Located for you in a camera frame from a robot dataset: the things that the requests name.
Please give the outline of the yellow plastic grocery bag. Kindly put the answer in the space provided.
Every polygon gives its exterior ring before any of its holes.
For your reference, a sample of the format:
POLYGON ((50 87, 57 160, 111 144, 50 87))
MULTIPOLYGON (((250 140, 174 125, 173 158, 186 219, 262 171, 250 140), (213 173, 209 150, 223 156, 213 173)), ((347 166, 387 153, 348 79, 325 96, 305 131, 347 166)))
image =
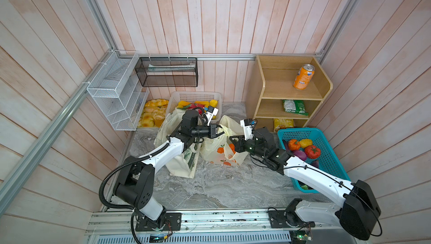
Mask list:
POLYGON ((234 153, 230 136, 242 136, 244 134, 243 128, 237 121, 228 116, 223 116, 219 125, 223 127, 224 135, 213 139, 206 138, 200 148, 200 155, 211 164, 240 166, 248 153, 234 153))

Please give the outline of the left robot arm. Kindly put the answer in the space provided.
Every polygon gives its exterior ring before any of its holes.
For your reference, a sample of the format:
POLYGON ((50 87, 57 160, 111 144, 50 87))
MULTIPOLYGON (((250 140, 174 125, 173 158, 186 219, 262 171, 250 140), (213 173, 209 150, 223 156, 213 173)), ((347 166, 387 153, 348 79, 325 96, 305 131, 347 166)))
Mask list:
POLYGON ((167 137, 167 141, 155 150, 140 157, 131 157, 102 181, 99 188, 100 202, 112 209, 130 209, 141 217, 156 221, 166 209, 153 197, 155 174, 168 162, 182 155, 192 144, 204 138, 217 138, 224 134, 221 126, 207 122, 199 125, 199 112, 188 110, 176 129, 167 137), (108 181, 118 174, 114 184, 114 194, 126 202, 124 205, 110 203, 104 195, 108 181))

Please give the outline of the cream canvas tote bag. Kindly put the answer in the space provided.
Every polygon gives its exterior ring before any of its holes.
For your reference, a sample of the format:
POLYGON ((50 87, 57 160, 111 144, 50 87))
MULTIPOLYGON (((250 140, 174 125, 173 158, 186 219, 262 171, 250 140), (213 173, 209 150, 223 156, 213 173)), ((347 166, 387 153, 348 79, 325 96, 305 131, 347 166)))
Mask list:
MULTIPOLYGON (((154 141, 155 147, 159 147, 167 141, 167 136, 174 132, 182 121, 184 114, 184 110, 175 109, 167 115, 154 141)), ((201 144, 192 144, 184 153, 177 155, 170 160, 166 164, 166 167, 171 175, 184 178, 194 178, 196 167, 198 165, 200 147, 201 144)))

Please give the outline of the orange toy pumpkin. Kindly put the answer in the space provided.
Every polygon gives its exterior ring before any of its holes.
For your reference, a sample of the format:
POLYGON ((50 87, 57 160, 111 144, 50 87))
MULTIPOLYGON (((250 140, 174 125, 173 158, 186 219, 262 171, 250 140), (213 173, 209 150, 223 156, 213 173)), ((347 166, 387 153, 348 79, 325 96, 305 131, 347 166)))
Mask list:
POLYGON ((291 139, 291 140, 288 142, 288 149, 289 149, 291 152, 296 151, 296 150, 300 150, 300 148, 301 148, 301 145, 300 145, 300 142, 299 142, 298 140, 291 139))

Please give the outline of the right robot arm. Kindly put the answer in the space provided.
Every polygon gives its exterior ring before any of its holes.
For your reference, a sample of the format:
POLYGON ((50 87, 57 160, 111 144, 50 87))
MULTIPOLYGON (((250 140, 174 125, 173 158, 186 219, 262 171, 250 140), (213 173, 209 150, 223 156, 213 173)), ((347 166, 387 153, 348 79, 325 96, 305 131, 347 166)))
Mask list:
POLYGON ((355 183, 330 175, 301 160, 290 150, 278 147, 266 128, 247 129, 244 135, 231 136, 236 152, 247 152, 268 169, 293 178, 318 191, 329 203, 295 199, 285 209, 290 227, 304 228, 309 223, 323 223, 343 228, 353 237, 366 241, 380 226, 380 207, 370 185, 355 183))

